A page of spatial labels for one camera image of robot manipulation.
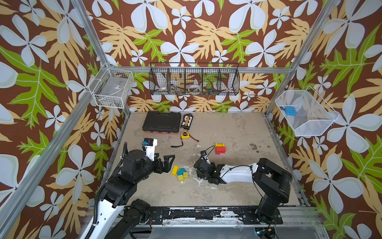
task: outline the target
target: floral wallpaper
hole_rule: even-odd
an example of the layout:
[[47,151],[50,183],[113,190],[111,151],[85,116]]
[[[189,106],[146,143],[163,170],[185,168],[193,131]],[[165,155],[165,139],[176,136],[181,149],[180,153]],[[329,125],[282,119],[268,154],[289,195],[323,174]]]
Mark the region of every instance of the floral wallpaper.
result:
[[[0,0],[0,210],[98,72],[69,0]],[[123,114],[91,105],[7,238],[77,237],[115,147]]]
[[[187,62],[184,66],[212,62],[288,67],[324,2],[91,0],[84,4],[112,65],[168,62],[176,67],[179,62]],[[284,76],[241,74],[237,96],[152,96],[148,74],[136,73],[128,104],[139,112],[264,111]],[[214,84],[217,79],[209,81]]]
[[273,120],[301,189],[331,238],[382,238],[382,2],[344,0],[334,8],[289,89],[306,89],[340,116],[319,137],[295,137]]

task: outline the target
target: teal block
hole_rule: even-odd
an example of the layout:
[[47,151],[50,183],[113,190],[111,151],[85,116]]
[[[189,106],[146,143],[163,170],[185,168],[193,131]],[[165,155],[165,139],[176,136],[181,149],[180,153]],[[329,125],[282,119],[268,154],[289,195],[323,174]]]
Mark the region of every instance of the teal block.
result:
[[184,172],[187,172],[184,168],[179,169],[179,171],[176,173],[177,175],[182,175]]

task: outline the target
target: robotic arm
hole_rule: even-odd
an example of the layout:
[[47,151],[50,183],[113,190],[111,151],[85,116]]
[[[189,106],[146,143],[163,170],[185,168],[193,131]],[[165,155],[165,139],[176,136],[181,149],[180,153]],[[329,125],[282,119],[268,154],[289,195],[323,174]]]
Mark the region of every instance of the robotic arm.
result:
[[292,175],[266,158],[261,158],[258,163],[251,165],[215,166],[215,163],[209,161],[206,151],[201,151],[194,168],[199,178],[206,179],[212,184],[252,182],[259,185],[265,193],[256,211],[259,222],[272,222],[279,204],[289,201]]
[[175,155],[164,156],[164,162],[155,153],[157,140],[145,138],[142,150],[127,151],[123,147],[121,161],[109,180],[100,187],[94,202],[94,216],[80,239],[116,239],[126,235],[139,223],[149,218],[150,205],[137,199],[125,210],[123,219],[108,233],[118,214],[124,209],[130,197],[137,191],[137,184],[155,172],[169,172]]

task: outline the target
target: white wire basket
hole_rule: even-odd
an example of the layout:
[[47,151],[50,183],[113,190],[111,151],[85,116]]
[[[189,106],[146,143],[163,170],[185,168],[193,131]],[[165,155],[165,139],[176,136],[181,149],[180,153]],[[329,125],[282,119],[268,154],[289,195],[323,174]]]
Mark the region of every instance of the white wire basket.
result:
[[106,69],[100,77],[92,96],[97,106],[123,109],[133,85],[133,73],[115,68]]
[[276,99],[276,105],[295,108],[295,116],[280,111],[297,137],[321,136],[339,117],[339,113],[317,92],[312,95],[308,89],[287,90]]

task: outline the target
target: black tool case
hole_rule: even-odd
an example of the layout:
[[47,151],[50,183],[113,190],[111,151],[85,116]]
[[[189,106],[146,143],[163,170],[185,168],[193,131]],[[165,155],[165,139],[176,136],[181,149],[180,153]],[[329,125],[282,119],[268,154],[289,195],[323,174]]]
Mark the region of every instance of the black tool case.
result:
[[142,129],[146,132],[179,133],[180,120],[181,114],[178,112],[149,111]]

